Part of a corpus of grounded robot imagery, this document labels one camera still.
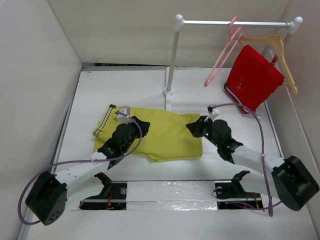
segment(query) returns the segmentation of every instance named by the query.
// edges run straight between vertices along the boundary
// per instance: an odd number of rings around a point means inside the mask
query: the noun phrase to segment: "white vertical post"
[[[172,45],[172,52],[171,52],[171,59],[170,59],[169,75],[168,77],[166,76],[167,77],[166,87],[163,90],[163,94],[165,95],[165,109],[168,111],[171,110],[171,96],[174,93],[172,89],[172,80],[174,77],[174,70],[176,65],[179,33],[183,25],[184,25],[184,18],[182,17],[182,15],[178,14],[177,16],[175,16],[175,28],[174,28],[173,45]]]
[[[283,47],[285,48],[286,45],[288,44],[289,40],[291,39],[291,37],[295,34],[295,32],[297,31],[298,27],[300,26],[300,24],[303,22],[303,18],[300,16],[297,16],[293,22],[292,25],[290,27],[290,30],[288,32],[288,34],[285,36],[285,38],[283,39]],[[271,61],[272,65],[275,65],[276,62],[278,61],[278,56],[275,55]]]

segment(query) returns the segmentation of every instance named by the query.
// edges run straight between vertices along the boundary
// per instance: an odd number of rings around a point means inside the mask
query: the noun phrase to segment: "pink hanger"
[[[204,87],[207,87],[211,81],[217,76],[217,74],[219,73],[220,69],[223,67],[223,65],[225,64],[227,58],[229,57],[229,55],[231,54],[231,52],[234,50],[237,42],[239,41],[238,38],[241,37],[244,28],[241,26],[239,27],[234,33],[232,32],[232,26],[234,25],[234,22],[238,20],[238,17],[234,17],[232,19],[232,21],[229,24],[229,28],[228,28],[228,36],[229,36],[229,40],[226,43],[224,49],[222,50],[220,56],[218,57],[217,61],[215,62],[211,72],[209,73],[208,77],[206,78],[205,82],[204,82]],[[225,54],[225,51],[227,50],[227,48],[229,47],[229,45],[231,44],[231,42],[235,39],[235,42],[233,44],[233,46],[231,47],[230,51],[228,52],[228,54],[226,55],[225,59],[223,60],[223,62],[221,63],[219,69],[215,72],[215,74],[211,77],[211,75],[213,74],[214,70],[216,69],[218,63],[220,62],[221,58],[223,57],[223,55]]]

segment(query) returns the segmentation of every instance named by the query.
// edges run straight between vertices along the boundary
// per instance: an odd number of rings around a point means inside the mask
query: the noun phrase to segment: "yellow garment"
[[[94,129],[96,136],[94,151],[111,138],[116,127],[121,124],[115,114],[121,107],[110,105],[98,127]],[[144,122],[150,122],[148,134],[142,139],[134,154],[145,154],[155,162],[199,158],[202,155],[202,140],[195,138],[186,128],[186,124],[199,119],[199,114],[177,114],[161,109],[130,107],[130,116],[136,116]],[[134,141],[129,151],[136,146]]]

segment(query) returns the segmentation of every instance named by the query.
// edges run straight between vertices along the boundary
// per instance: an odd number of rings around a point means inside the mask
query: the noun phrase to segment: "clothes hanger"
[[[264,38],[254,38],[254,37],[245,37],[240,36],[238,38],[239,41],[243,42],[251,42],[251,43],[259,43],[259,44],[268,44],[272,45],[275,49],[275,53],[278,57],[278,60],[281,64],[281,67],[283,69],[284,75],[286,77],[286,80],[288,84],[285,82],[283,83],[287,88],[289,88],[293,95],[296,97],[298,96],[298,88],[296,87],[294,78],[291,75],[291,72],[288,68],[288,65],[285,60],[285,48],[284,48],[284,42],[282,41],[281,37],[278,35],[269,35]]]
[[[213,68],[211,69],[208,77],[206,78],[205,82],[204,82],[204,87],[207,87],[211,82],[212,80],[217,76],[217,74],[219,73],[219,71],[221,70],[221,68],[223,67],[223,65],[225,64],[227,58],[229,57],[229,55],[231,54],[231,52],[234,50],[235,46],[237,45],[237,42],[240,42],[239,41],[239,37],[241,37],[243,31],[244,31],[244,28],[241,26],[239,28],[237,28],[237,30],[235,32],[232,31],[232,27],[234,25],[234,22],[237,21],[238,18],[235,16],[231,23],[229,24],[229,28],[228,28],[228,36],[229,36],[229,40],[228,42],[226,43],[224,49],[222,50],[222,52],[220,53],[220,56],[218,57],[218,59],[216,60]],[[218,63],[221,61],[222,57],[224,56],[227,48],[229,47],[229,45],[233,42],[233,40],[235,40],[233,46],[231,47],[231,49],[229,50],[229,52],[227,53],[227,55],[225,56],[224,60],[222,61],[222,63],[220,64],[218,70],[214,73],[215,69],[217,68],[218,66]]]

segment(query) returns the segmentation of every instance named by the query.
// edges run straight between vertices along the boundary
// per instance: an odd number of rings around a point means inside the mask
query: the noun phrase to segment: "white rack pole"
[[[172,89],[172,79],[174,77],[174,70],[176,65],[176,55],[177,55],[177,48],[178,48],[178,39],[180,29],[184,24],[184,18],[182,15],[178,14],[175,16],[175,28],[174,28],[174,36],[173,36],[173,45],[172,45],[172,52],[171,52],[171,59],[170,59],[170,68],[169,68],[169,75],[168,81],[166,82],[166,87],[163,90],[163,94],[172,95],[174,93]]]
[[[176,65],[176,55],[177,55],[177,48],[178,48],[178,39],[181,27],[183,25],[190,25],[190,26],[228,26],[231,22],[230,21],[192,21],[192,20],[184,20],[183,16],[178,14],[175,17],[175,30],[174,30],[174,37],[173,37],[173,45],[172,45],[172,52],[171,52],[171,59],[170,59],[170,67],[169,67],[169,74],[167,78],[166,87],[163,90],[163,94],[168,98],[168,101],[171,101],[171,96],[173,94],[172,89],[172,80],[174,76],[174,70]],[[297,28],[299,27],[300,23],[302,23],[301,17],[296,17],[294,21],[290,22],[258,22],[258,21],[236,21],[233,23],[235,27],[255,27],[255,28],[291,28],[290,32],[287,35],[287,39],[284,40],[284,44],[287,44],[291,36],[295,33]],[[166,110],[170,110],[171,103],[167,104],[166,98]]]
[[[184,25],[191,26],[229,26],[231,21],[189,21],[184,20]],[[293,23],[290,22],[260,22],[260,21],[235,21],[233,26],[235,27],[254,27],[254,28],[290,28]]]
[[[288,44],[288,42],[290,41],[290,39],[292,38],[292,36],[295,34],[295,32],[297,31],[297,29],[299,28],[300,24],[303,22],[303,18],[300,16],[297,16],[293,22],[292,25],[290,27],[289,32],[287,33],[287,35],[285,36],[285,38],[283,39],[283,47],[285,48]],[[272,65],[275,65],[276,62],[278,61],[278,56],[275,55],[271,61]]]

